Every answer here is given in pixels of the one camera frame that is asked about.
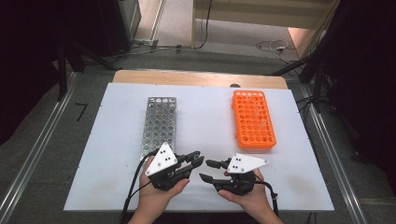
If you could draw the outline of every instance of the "wrist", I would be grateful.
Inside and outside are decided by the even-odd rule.
[[[260,224],[280,224],[283,223],[273,212],[265,212],[255,217]]]
[[[155,218],[148,216],[139,210],[134,211],[134,215],[132,216],[131,220],[128,224],[151,224],[155,221]]]

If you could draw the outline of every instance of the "gray floor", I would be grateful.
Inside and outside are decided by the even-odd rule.
[[[169,69],[261,75],[280,69],[284,63],[277,59],[263,61],[258,57],[196,51],[182,51],[176,54],[172,50],[164,50],[150,54],[124,56],[116,62],[116,65],[123,66],[124,69]],[[8,223],[115,223],[119,220],[119,213],[66,213],[63,211],[106,84],[111,82],[114,73],[101,65],[92,64],[87,67],[84,74],[79,76],[76,89]],[[295,99],[304,98],[301,84],[296,81],[296,78],[288,74],[284,77]],[[1,195],[7,191],[7,187],[15,178],[35,143],[56,103],[56,96],[57,87],[54,87],[42,98],[13,137],[0,147]],[[75,103],[88,104],[80,121],[77,119],[81,107]],[[363,164],[350,159],[354,151],[348,142],[343,123],[336,115],[331,115],[327,111],[326,105],[322,108],[324,110],[322,115],[332,135],[332,140],[358,197],[360,199],[394,198],[380,170],[371,164]],[[328,182],[327,187],[335,207],[333,212],[317,213],[318,223],[353,223],[329,160],[322,149],[318,132],[309,116],[307,126],[318,151],[319,165],[323,177]],[[368,202],[364,203],[362,208],[368,223],[394,223],[396,220],[395,206],[392,204]],[[305,223],[308,214],[280,212],[280,216],[285,223]]]

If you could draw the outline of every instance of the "black stand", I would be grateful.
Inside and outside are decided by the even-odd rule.
[[[110,70],[120,70],[121,67],[116,67],[113,64],[106,62],[95,53],[80,45],[78,42],[65,37],[62,34],[58,35],[58,72],[59,72],[59,96],[58,102],[62,101],[67,93],[67,80],[66,80],[66,58],[75,72],[83,72],[85,64],[80,57],[80,53],[84,53],[90,58],[94,59],[97,63],[101,64]]]

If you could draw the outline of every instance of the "tripod leg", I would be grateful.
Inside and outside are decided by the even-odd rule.
[[[102,66],[104,66],[107,69],[115,70],[115,71],[122,69],[121,67],[116,67],[113,64],[106,62],[104,59],[102,59],[101,57],[97,56],[95,53],[93,53],[92,51],[90,51],[89,49],[85,48],[84,46],[80,45],[79,43],[77,43],[75,41],[71,41],[70,44],[75,49],[77,49],[80,52],[88,55],[90,58],[94,59],[97,63],[101,64]]]
[[[274,73],[271,73],[269,76],[282,76],[283,74],[286,74],[286,73],[288,73],[289,71],[291,71],[293,69],[296,69],[296,68],[298,68],[298,67],[300,67],[300,66],[302,66],[302,65],[304,65],[306,63],[309,63],[311,61],[311,59],[312,59],[312,56],[308,55],[304,59],[302,59],[302,60],[300,60],[298,62],[291,63],[288,66],[286,66],[286,67],[284,67],[284,68],[282,68],[280,70],[277,70]]]
[[[59,74],[59,95],[57,101],[60,102],[67,92],[66,81],[66,58],[64,57],[64,43],[58,43],[58,74]]]
[[[317,110],[318,113],[320,113],[320,90],[321,90],[321,85],[323,83],[323,69],[324,69],[324,64],[320,63],[317,75],[315,77],[315,86],[314,86],[314,95],[312,102],[314,104],[314,108]]]

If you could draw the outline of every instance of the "wooden edge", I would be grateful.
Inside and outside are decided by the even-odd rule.
[[[288,89],[283,77],[163,70],[120,70],[116,72],[113,82],[213,87],[237,84],[241,88]]]

